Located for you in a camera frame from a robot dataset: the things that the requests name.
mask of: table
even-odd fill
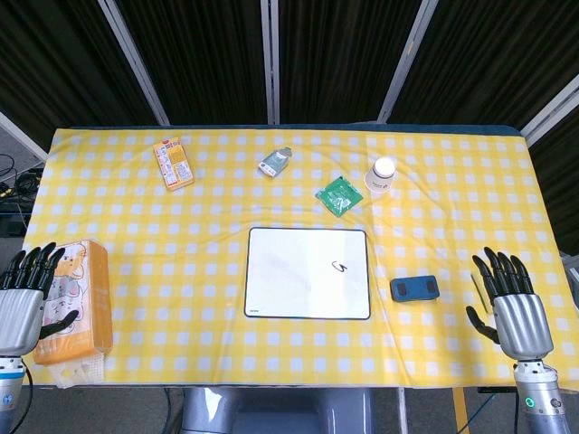
[[[170,193],[152,146],[175,136],[196,181]],[[256,169],[284,146],[294,155],[280,176]],[[397,160],[393,190],[370,194],[364,173],[384,155]],[[340,219],[314,197],[339,175],[364,196]],[[370,319],[246,317],[252,226],[365,230]],[[512,384],[512,361],[464,311],[484,313],[470,256],[490,246],[527,264],[555,342],[546,362],[562,387],[579,390],[577,314],[522,137],[59,129],[25,246],[83,238],[109,252],[107,384]],[[392,301],[390,279],[424,274],[438,279],[439,299]],[[52,382],[44,368],[32,371],[35,382]]]

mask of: dark fabric backdrop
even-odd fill
[[[267,123],[260,0],[118,0],[171,124]]]
[[[521,129],[579,73],[576,0],[441,0],[388,122]]]
[[[420,0],[280,0],[280,121],[376,120]]]
[[[559,249],[579,254],[579,107],[531,148],[546,210]]]
[[[96,0],[0,2],[0,111],[45,150],[54,129],[156,124]]]

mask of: robotic hand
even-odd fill
[[[525,414],[533,434],[570,434],[565,407],[557,385],[555,369],[543,364],[553,350],[553,340],[541,299],[533,292],[525,265],[511,256],[485,247],[493,272],[478,256],[473,256],[482,275],[497,329],[485,325],[472,306],[467,315],[479,333],[499,344],[515,359],[515,382],[524,400]]]
[[[64,330],[79,312],[71,311],[62,321],[43,325],[44,303],[51,289],[54,271],[64,254],[54,242],[20,251],[0,278],[0,434],[7,434],[18,395],[22,388],[25,365],[22,356],[30,353],[39,339]]]

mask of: paper cup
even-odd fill
[[[378,158],[372,168],[365,174],[365,186],[374,193],[386,193],[394,180],[396,166],[392,158]]]

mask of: whiteboard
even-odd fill
[[[369,318],[365,232],[251,228],[245,315]]]

